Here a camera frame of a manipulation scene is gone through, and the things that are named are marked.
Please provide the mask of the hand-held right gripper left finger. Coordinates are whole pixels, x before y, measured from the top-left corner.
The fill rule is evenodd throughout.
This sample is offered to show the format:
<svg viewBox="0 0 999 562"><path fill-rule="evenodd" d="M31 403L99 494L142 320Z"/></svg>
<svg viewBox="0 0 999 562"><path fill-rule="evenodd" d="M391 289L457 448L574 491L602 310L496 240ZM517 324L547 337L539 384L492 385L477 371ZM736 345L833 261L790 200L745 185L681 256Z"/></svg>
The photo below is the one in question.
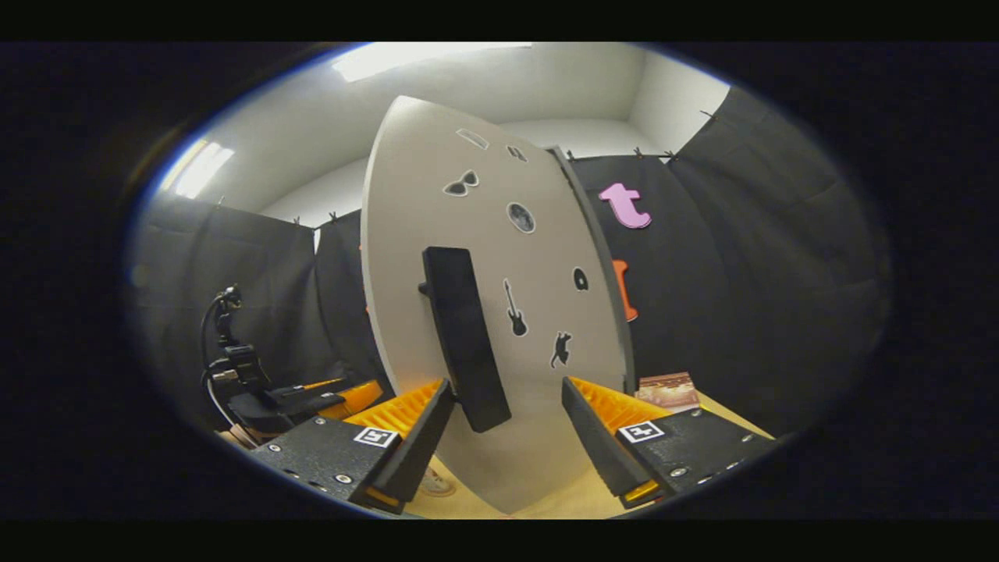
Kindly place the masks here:
<svg viewBox="0 0 999 562"><path fill-rule="evenodd" d="M399 515L414 500L456 404L450 381L439 379L346 417L315 415L249 454L336 502Z"/></svg>

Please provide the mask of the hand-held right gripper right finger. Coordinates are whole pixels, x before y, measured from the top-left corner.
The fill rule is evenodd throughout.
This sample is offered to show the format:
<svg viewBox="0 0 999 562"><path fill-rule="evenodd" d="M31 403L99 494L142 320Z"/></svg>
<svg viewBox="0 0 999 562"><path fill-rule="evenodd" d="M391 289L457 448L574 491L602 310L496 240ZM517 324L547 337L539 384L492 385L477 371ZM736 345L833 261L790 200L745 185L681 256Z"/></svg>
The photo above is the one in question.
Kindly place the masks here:
<svg viewBox="0 0 999 562"><path fill-rule="evenodd" d="M706 487L781 445L711 409L668 411L577 377L561 381L561 405L590 463L625 509Z"/></svg>

